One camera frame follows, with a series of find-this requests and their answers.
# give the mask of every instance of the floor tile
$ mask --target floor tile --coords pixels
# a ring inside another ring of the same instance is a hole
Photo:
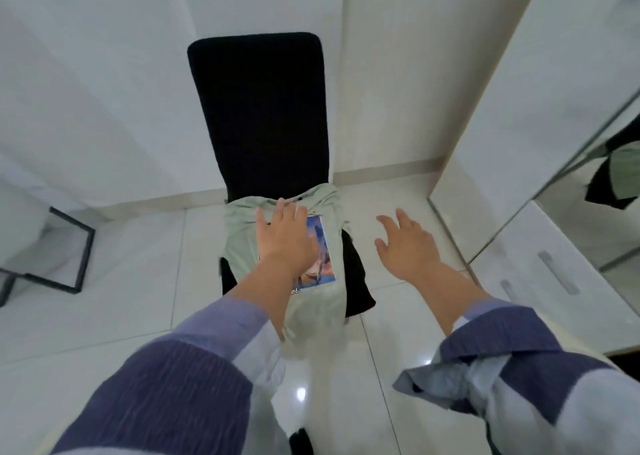
[[[378,304],[362,317],[402,455],[489,454],[480,419],[393,389],[402,369],[431,361],[444,334],[408,283],[372,294]]]
[[[370,288],[400,283],[384,269],[373,244],[376,237],[385,238],[376,216],[385,214],[395,218],[398,207],[433,235],[443,262],[459,271],[466,269],[427,202],[429,184],[434,179],[435,174],[425,174],[340,187],[344,216],[350,222]]]
[[[47,435],[62,433],[100,383],[157,335],[0,367],[2,453],[32,454]]]
[[[172,327],[222,296],[218,260],[227,241],[223,214],[221,205],[187,211]]]
[[[31,285],[0,308],[0,363],[170,328],[183,225],[183,211],[101,225],[82,292]]]
[[[287,434],[304,426],[319,455],[397,454],[360,317],[304,352],[285,347],[287,373],[273,398]]]

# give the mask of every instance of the chair backrest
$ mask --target chair backrest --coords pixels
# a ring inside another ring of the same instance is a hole
[[[228,200],[329,179],[324,61],[311,33],[203,38],[187,51]]]

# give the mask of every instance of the wardrobe door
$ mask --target wardrobe door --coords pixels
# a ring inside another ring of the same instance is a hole
[[[471,268],[490,294],[536,308],[597,351],[640,345],[640,317],[534,201]]]
[[[531,0],[431,194],[470,261],[640,88],[640,0]]]

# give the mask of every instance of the hand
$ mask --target hand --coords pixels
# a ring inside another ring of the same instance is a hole
[[[285,207],[279,199],[271,224],[264,220],[262,209],[255,214],[256,239],[260,261],[278,258],[291,269],[291,277],[297,278],[316,262],[320,253],[315,235],[307,235],[307,208],[291,203]]]
[[[388,215],[376,217],[385,227],[388,245],[380,238],[375,240],[378,256],[393,276],[415,286],[421,274],[431,264],[440,263],[438,248],[428,232],[411,220],[402,209],[396,209],[398,227]]]

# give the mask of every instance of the left hand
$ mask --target left hand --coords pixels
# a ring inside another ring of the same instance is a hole
[[[264,219],[264,212],[255,214],[256,240],[260,261],[274,258],[291,270],[292,278],[297,278],[313,265],[319,254],[315,235],[307,235],[307,208],[291,203],[285,207],[284,199],[279,199],[271,224]]]

